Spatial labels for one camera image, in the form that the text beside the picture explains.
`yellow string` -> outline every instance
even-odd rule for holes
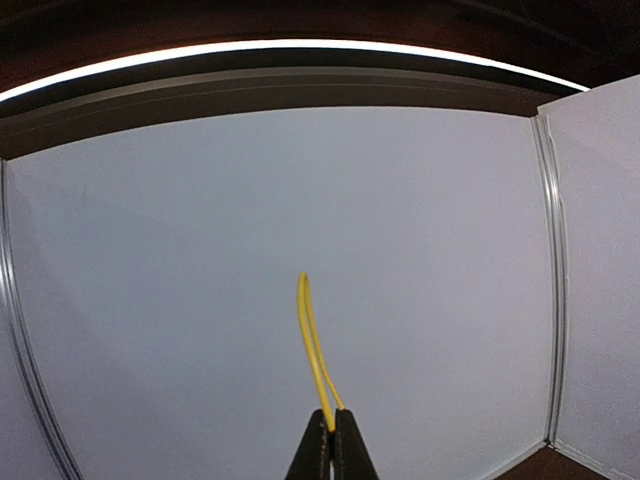
[[[302,272],[298,277],[298,323],[300,324],[304,348],[307,351],[309,365],[311,366],[311,372],[313,373],[313,380],[316,384],[316,389],[318,390],[320,405],[322,405],[322,411],[327,419],[327,428],[330,432],[333,432],[336,429],[336,420],[333,415],[331,404],[329,403],[329,396],[327,395],[324,382],[327,383],[331,393],[333,393],[333,398],[335,398],[338,408],[340,410],[344,410],[345,407],[340,395],[338,394],[336,386],[331,380],[327,364],[324,361],[322,345],[320,345],[316,321],[313,316],[313,306],[311,304],[311,283],[309,282],[309,277],[304,272]]]

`light strip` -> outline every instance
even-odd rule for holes
[[[498,68],[508,72],[519,73],[528,77],[538,78],[547,82],[556,83],[565,87],[573,88],[581,92],[589,90],[587,87],[569,82],[553,75],[536,72],[528,68],[517,67],[508,63],[489,60],[488,58],[476,57],[465,53],[448,52],[437,48],[416,47],[413,45],[401,45],[397,43],[367,42],[360,40],[324,40],[324,39],[280,39],[280,40],[247,40],[240,42],[207,43],[204,45],[193,45],[189,47],[169,48],[157,50],[155,52],[139,53],[128,57],[116,58],[105,62],[94,63],[84,67],[74,68],[66,72],[57,73],[49,77],[41,78],[33,82],[25,83],[19,87],[12,88],[0,93],[0,102],[10,98],[24,95],[41,88],[68,82],[90,75],[111,72],[123,68],[145,65],[148,63],[173,60],[175,58],[194,57],[209,53],[241,52],[246,50],[266,50],[266,49],[286,49],[286,48],[314,48],[314,49],[334,49],[334,50],[364,50],[368,52],[399,53],[403,55],[416,55],[420,57],[441,58],[453,60],[455,62],[470,63],[484,67]]]

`white partition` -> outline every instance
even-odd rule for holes
[[[60,480],[11,351],[4,318],[0,318],[0,478]]]
[[[640,77],[552,103],[568,242],[568,356],[558,440],[640,479]]]
[[[477,479],[543,438],[549,244],[529,120],[235,115],[9,164],[40,371],[89,480],[283,478],[334,380],[381,478]]]

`black tweezers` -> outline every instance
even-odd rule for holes
[[[349,410],[336,410],[336,430],[329,433],[322,410],[311,414],[285,480],[379,480],[367,447]]]

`brown floor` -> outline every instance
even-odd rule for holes
[[[606,480],[550,448],[543,448],[497,480]]]

